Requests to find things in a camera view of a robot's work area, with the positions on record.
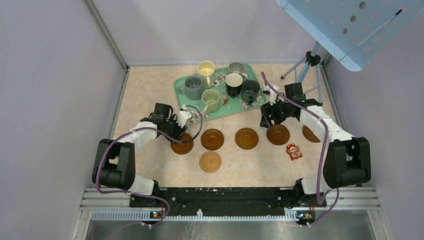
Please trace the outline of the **dark brown wooden coaster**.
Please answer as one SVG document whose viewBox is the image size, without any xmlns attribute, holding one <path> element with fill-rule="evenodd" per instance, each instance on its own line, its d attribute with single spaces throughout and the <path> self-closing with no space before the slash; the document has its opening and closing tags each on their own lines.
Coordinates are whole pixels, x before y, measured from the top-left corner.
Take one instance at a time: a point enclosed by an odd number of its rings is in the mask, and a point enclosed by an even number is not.
<svg viewBox="0 0 424 240">
<path fill-rule="evenodd" d="M 276 146 L 286 144 L 290 139 L 290 131 L 281 124 L 274 124 L 266 131 L 268 141 Z"/>
<path fill-rule="evenodd" d="M 201 144 L 202 146 L 210 151 L 216 151 L 220 149 L 225 142 L 223 133 L 215 128 L 206 130 L 201 135 Z"/>
<path fill-rule="evenodd" d="M 192 136 L 189 133 L 184 133 L 182 135 L 182 141 L 188 141 L 192 138 Z M 194 147 L 194 142 L 190 141 L 187 143 L 171 143 L 170 147 L 172 149 L 172 151 L 178 155 L 185 155 L 187 153 L 189 153 L 193 147 Z"/>
<path fill-rule="evenodd" d="M 303 136 L 312 143 L 320 143 L 320 139 L 313 133 L 313 131 L 307 126 L 302 127 Z"/>
<path fill-rule="evenodd" d="M 235 142 L 239 148 L 243 150 L 251 150 L 257 146 L 259 136 L 252 128 L 245 127 L 236 132 Z"/>
</svg>

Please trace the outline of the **dark green mug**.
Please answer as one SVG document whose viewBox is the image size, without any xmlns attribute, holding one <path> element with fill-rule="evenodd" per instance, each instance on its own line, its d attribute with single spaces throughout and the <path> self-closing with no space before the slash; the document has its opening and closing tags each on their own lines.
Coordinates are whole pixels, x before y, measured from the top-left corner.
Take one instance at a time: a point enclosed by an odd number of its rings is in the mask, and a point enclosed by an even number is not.
<svg viewBox="0 0 424 240">
<path fill-rule="evenodd" d="M 241 99 L 248 105 L 251 105 L 259 96 L 260 90 L 261 86 L 258 81 L 251 79 L 245 80 L 241 85 Z"/>
</svg>

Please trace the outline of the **light tan wooden coaster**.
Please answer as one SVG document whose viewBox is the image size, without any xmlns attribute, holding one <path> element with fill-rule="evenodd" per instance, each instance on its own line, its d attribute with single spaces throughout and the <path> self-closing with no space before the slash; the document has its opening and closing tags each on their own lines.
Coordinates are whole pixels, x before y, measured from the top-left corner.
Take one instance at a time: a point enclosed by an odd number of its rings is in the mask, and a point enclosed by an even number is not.
<svg viewBox="0 0 424 240">
<path fill-rule="evenodd" d="M 222 158 L 215 151 L 207 151 L 199 159 L 199 167 L 206 173 L 215 173 L 221 166 Z"/>
</svg>

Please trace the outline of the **black mug white inside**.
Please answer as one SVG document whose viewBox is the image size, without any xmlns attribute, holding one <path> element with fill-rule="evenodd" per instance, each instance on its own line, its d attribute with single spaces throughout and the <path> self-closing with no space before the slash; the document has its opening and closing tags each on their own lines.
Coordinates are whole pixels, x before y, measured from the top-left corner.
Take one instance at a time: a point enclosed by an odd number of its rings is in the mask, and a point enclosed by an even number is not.
<svg viewBox="0 0 424 240">
<path fill-rule="evenodd" d="M 238 73 L 230 73 L 225 77 L 226 93 L 231 98 L 236 98 L 241 93 L 243 77 Z"/>
</svg>

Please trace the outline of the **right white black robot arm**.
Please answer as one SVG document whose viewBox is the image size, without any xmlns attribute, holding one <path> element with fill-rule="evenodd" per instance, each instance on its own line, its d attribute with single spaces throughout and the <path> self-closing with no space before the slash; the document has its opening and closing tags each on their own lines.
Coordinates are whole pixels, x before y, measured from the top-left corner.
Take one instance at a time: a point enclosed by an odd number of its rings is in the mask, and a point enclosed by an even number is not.
<svg viewBox="0 0 424 240">
<path fill-rule="evenodd" d="M 317 174 L 296 180 L 294 202 L 299 206 L 307 206 L 313 200 L 322 204 L 332 189 L 369 182 L 369 141 L 342 129 L 325 113 L 320 102 L 306 98 L 301 83 L 287 84 L 284 90 L 281 93 L 276 85 L 265 83 L 264 93 L 269 96 L 269 101 L 260 108 L 260 126 L 270 129 L 271 124 L 295 118 L 322 142 Z"/>
</svg>

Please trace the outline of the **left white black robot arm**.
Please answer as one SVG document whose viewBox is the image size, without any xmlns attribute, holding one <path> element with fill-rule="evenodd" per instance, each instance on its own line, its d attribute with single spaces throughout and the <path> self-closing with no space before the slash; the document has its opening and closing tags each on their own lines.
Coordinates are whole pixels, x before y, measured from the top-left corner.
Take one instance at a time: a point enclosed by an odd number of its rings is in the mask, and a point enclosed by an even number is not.
<svg viewBox="0 0 424 240">
<path fill-rule="evenodd" d="M 154 111 L 126 133 L 113 139 L 100 140 L 92 171 L 92 181 L 97 191 L 102 193 L 101 187 L 108 187 L 110 193 L 141 194 L 141 200 L 147 206 L 156 206 L 161 194 L 154 189 L 153 179 L 136 173 L 136 152 L 159 136 L 181 143 L 191 117 L 186 107 L 173 112 L 170 105 L 156 103 Z"/>
</svg>

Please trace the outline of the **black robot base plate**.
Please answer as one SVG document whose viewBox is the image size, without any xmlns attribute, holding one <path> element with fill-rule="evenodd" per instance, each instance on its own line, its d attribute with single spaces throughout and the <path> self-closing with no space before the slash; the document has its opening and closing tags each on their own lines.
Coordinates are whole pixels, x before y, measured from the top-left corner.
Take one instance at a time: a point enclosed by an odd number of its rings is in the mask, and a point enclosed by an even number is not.
<svg viewBox="0 0 424 240">
<path fill-rule="evenodd" d="M 283 216 L 297 207 L 327 205 L 291 187 L 157 187 L 153 196 L 131 195 L 129 206 L 165 210 L 168 204 L 170 217 L 194 216 L 199 210 L 206 217 L 265 217 Z"/>
</svg>

